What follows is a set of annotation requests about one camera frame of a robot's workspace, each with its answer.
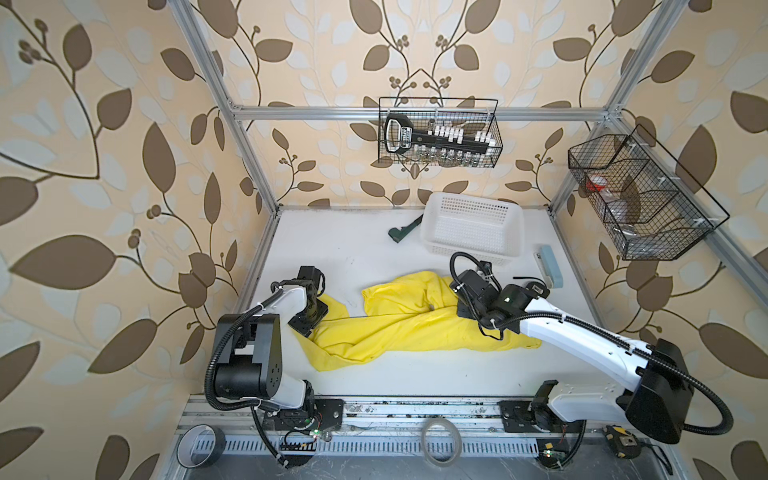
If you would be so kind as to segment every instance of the brown leaf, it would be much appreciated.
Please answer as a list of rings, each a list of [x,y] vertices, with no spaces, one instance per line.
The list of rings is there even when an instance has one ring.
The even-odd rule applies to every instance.
[[[376,129],[368,124],[351,124],[349,127],[352,128],[352,131],[355,132],[358,137],[365,141],[376,141],[379,138]]]
[[[488,28],[498,12],[502,0],[477,0],[467,9],[464,27],[469,33],[480,33]]]
[[[362,181],[360,182],[360,188],[371,197],[384,197],[386,195],[384,187],[374,182]]]
[[[568,214],[573,217],[574,211],[576,210],[576,197],[574,197],[573,194],[568,197],[568,202],[565,204],[565,206],[568,209]]]
[[[144,460],[138,467],[136,467],[128,480],[149,480],[159,458],[160,454],[156,453]]]
[[[317,200],[312,200],[307,204],[307,206],[315,208],[330,208],[331,200],[329,198],[319,198]]]
[[[163,131],[155,123],[149,127],[144,136],[141,155],[144,158],[144,169],[149,179],[159,191],[168,193],[176,180],[176,162]]]
[[[0,177],[0,225],[16,220],[38,201],[38,186],[21,177]]]
[[[16,460],[22,453],[38,441],[43,429],[24,427],[0,433],[0,468]]]
[[[293,50],[292,42],[278,38],[268,38],[256,44],[256,56],[273,63],[288,58],[291,50]]]
[[[219,144],[221,151],[224,151],[224,123],[220,118],[214,118],[214,134],[216,134],[216,142]]]
[[[760,264],[762,268],[768,271],[768,248],[760,251],[755,255],[755,260]]]
[[[362,61],[362,69],[365,71],[381,70],[388,61],[389,47],[387,45],[373,45],[371,49],[368,50],[366,59]]]
[[[283,150],[288,150],[290,147],[288,144],[288,139],[276,128],[272,129],[272,139],[275,140],[275,143],[278,144]]]
[[[40,354],[40,342],[18,347],[0,357],[0,402],[27,376]]]
[[[637,134],[648,143],[649,147],[655,147],[656,125],[654,125],[654,122],[647,117],[637,117],[635,118],[634,123],[636,125],[641,125],[641,127],[637,129]]]
[[[726,480],[725,475],[704,460],[694,458],[694,465],[699,472],[701,480]]]
[[[616,218],[615,220],[620,221],[622,223],[637,223],[640,221],[640,217],[642,214],[642,199],[640,196],[640,191],[637,189],[637,184],[634,182],[634,179],[627,175],[624,178],[624,182],[621,185],[621,192],[619,193],[619,198],[621,198],[624,202],[626,202],[626,207],[623,209],[623,212],[621,211],[621,208],[618,210],[618,214],[623,214],[622,217]]]
[[[181,353],[181,361],[179,362],[179,365],[183,365],[192,360],[194,354],[200,349],[200,344],[203,342],[204,336],[205,329],[202,325],[198,325],[192,330],[190,337],[187,339],[187,345],[184,346],[184,351]]]
[[[149,345],[152,344],[155,334],[157,334],[155,322],[150,319],[136,320],[122,329],[101,349],[91,366],[88,367],[88,371],[105,374],[124,369],[144,355]]]
[[[78,23],[69,29],[64,35],[64,42],[61,47],[67,65],[74,71],[80,70],[91,61],[93,55],[91,39],[82,24]]]
[[[118,480],[130,457],[128,441],[119,435],[109,435],[96,465],[96,480]]]
[[[411,190],[407,188],[405,190],[397,190],[394,194],[392,194],[392,203],[395,205],[403,205],[408,200],[410,195]]]
[[[751,134],[768,130],[768,101],[765,98],[735,91],[730,94],[730,113],[736,123]]]
[[[208,128],[208,116],[205,114],[199,114],[192,119],[192,126],[190,127],[190,141],[192,145],[197,145],[205,137],[205,130]]]
[[[614,270],[616,270],[616,266],[614,265],[614,257],[602,242],[600,242],[600,246],[598,247],[598,259],[600,259],[600,266],[603,267],[603,271],[608,275],[611,275]]]
[[[312,170],[316,165],[316,162],[314,160],[307,160],[303,161],[299,164],[299,166],[296,168],[300,172],[308,172]]]
[[[688,8],[696,13],[708,12],[712,9],[712,0],[689,0]]]
[[[456,45],[453,51],[453,61],[462,70],[472,71],[480,68],[480,59],[471,45]]]
[[[514,190],[516,192],[527,192],[533,187],[529,181],[512,182],[510,184],[504,184],[504,186],[509,190]]]
[[[542,105],[541,108],[570,108],[571,102],[568,100],[552,101],[546,105]]]
[[[419,197],[419,201],[426,205],[427,202],[429,201],[429,197],[432,195],[432,191],[431,190],[424,190],[423,188],[419,188],[416,191],[416,195]]]
[[[179,291],[187,306],[200,308],[208,298],[208,291],[192,273],[179,273]]]
[[[379,158],[379,159],[377,159],[377,160],[373,161],[373,163],[371,163],[371,167],[376,167],[376,168],[390,168],[390,167],[392,166],[392,164],[393,164],[393,163],[395,163],[395,161],[394,161],[392,158],[389,158],[389,157],[381,157],[381,158]]]
[[[670,301],[672,286],[671,276],[655,276],[637,291],[637,303],[649,312],[661,310]]]
[[[218,50],[214,50],[210,53],[214,57],[214,61],[216,62],[216,66],[219,69],[219,74],[224,75],[224,62],[221,60],[221,54]]]
[[[227,250],[227,257],[224,259],[224,269],[227,272],[231,272],[235,267],[235,261],[237,260],[237,240],[232,240],[230,249]]]
[[[232,38],[237,33],[237,11],[230,0],[197,0],[200,14],[219,35]]]
[[[187,57],[187,54],[178,48],[166,48],[160,52],[160,56],[163,58],[163,63],[168,67],[168,70],[181,80],[189,81],[194,78],[192,61]]]
[[[216,220],[219,219],[219,212],[221,212],[221,189],[219,188],[216,174],[211,174],[208,177],[208,185],[205,186],[203,199],[203,210],[205,210],[205,217],[208,223],[211,225],[216,223]]]
[[[627,53],[624,54],[624,60],[621,61],[621,68],[619,68],[620,74],[624,74],[624,70],[627,70],[627,66],[629,65],[629,62],[632,60],[634,53],[635,53],[635,49],[630,48],[629,50],[627,50]]]
[[[165,8],[165,2],[166,0],[147,0],[147,6],[153,10],[162,10]]]
[[[639,290],[648,280],[656,276],[659,260],[632,260],[627,268],[627,285]]]
[[[458,182],[453,182],[451,184],[445,185],[445,188],[443,188],[442,191],[447,194],[460,194],[461,192],[466,190],[468,186],[469,186],[468,180],[460,180]]]
[[[656,345],[659,341],[659,339],[647,328],[642,328],[640,330],[640,339],[649,345]]]
[[[211,286],[216,281],[216,265],[207,253],[192,253],[190,255],[192,273],[205,286]]]
[[[658,84],[667,83],[681,76],[694,61],[694,54],[685,50],[675,50],[666,54],[656,63],[654,70],[650,73],[650,79]]]
[[[703,125],[699,125],[680,152],[675,174],[696,193],[712,177],[716,166],[715,140]]]
[[[10,271],[51,288],[80,290],[107,276],[116,259],[112,250],[94,238],[67,235],[35,247]]]
[[[523,170],[525,172],[533,170],[533,164],[527,160],[517,160],[515,161],[515,166],[518,168],[518,170]]]
[[[248,197],[253,195],[253,180],[251,180],[250,177],[245,177],[244,179],[242,179],[240,181],[240,189]]]
[[[722,323],[706,323],[699,336],[725,366],[746,376],[768,379],[768,355],[741,333]]]
[[[302,192],[313,192],[323,188],[323,184],[317,182],[299,182],[296,187]]]
[[[131,113],[131,89],[113,91],[101,97],[96,105],[96,115],[101,125],[107,130],[122,127]]]
[[[467,97],[464,100],[460,101],[458,105],[456,105],[457,108],[474,108],[475,107],[475,97]]]
[[[768,460],[754,440],[743,440],[730,453],[730,466],[739,480],[768,478]]]
[[[578,61],[583,60],[589,55],[592,49],[592,43],[586,38],[570,37],[561,38],[552,42],[554,54],[561,60]]]
[[[621,0],[611,18],[611,30],[623,37],[637,28],[654,7],[654,0]]]
[[[552,132],[552,135],[550,135],[549,138],[547,138],[547,141],[544,142],[544,148],[549,150],[550,148],[552,148],[555,145],[557,145],[558,142],[560,141],[560,139],[562,139],[562,138],[563,138],[563,129],[559,128],[559,129],[555,130],[554,132]]]
[[[382,11],[372,0],[349,0],[349,10],[360,30],[369,35],[381,30]]]

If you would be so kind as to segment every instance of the hanging wire basket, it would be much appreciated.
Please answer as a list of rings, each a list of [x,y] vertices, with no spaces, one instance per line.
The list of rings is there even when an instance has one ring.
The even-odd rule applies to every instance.
[[[504,145],[490,98],[379,98],[379,159],[441,167],[493,168]]]
[[[649,153],[659,147],[674,172]],[[568,150],[568,168],[623,260],[675,260],[730,215],[642,125]]]

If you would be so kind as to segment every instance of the white plastic basket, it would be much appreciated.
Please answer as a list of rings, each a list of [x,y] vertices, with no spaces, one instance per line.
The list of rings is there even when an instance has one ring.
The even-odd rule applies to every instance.
[[[523,210],[517,204],[434,193],[422,221],[422,241],[432,253],[466,252],[503,265],[523,247]]]

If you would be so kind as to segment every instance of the white work surface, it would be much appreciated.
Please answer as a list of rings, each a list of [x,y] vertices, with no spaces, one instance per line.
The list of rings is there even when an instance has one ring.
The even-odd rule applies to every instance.
[[[344,303],[350,316],[363,316],[365,288],[398,276],[431,270],[449,275],[449,257],[427,252],[420,228],[395,243],[387,231],[403,227],[421,210],[287,210],[282,213],[252,304],[270,295],[270,283],[295,278],[302,265],[326,276],[326,293]],[[552,246],[564,286],[548,300],[573,316],[594,323],[571,265],[544,210],[524,210],[524,253],[504,266],[494,265],[502,286],[513,276],[541,276],[533,257],[536,246]],[[457,272],[474,265],[456,262]],[[309,380],[318,395],[348,396],[532,396],[542,382],[609,378],[593,366],[554,346],[473,352],[386,352],[360,366],[317,372],[306,359],[293,331],[282,323],[283,371]]]

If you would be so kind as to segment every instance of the black tape roll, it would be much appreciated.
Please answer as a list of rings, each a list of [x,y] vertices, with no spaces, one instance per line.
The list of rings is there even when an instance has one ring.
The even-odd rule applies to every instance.
[[[194,458],[192,452],[195,449],[197,440],[202,435],[214,436],[214,447],[208,453],[207,456],[202,459]],[[216,460],[224,453],[224,449],[227,447],[227,437],[224,436],[224,432],[217,427],[210,425],[197,425],[187,430],[187,433],[181,437],[179,446],[176,447],[176,460],[179,464],[185,468],[205,468],[210,467]]]

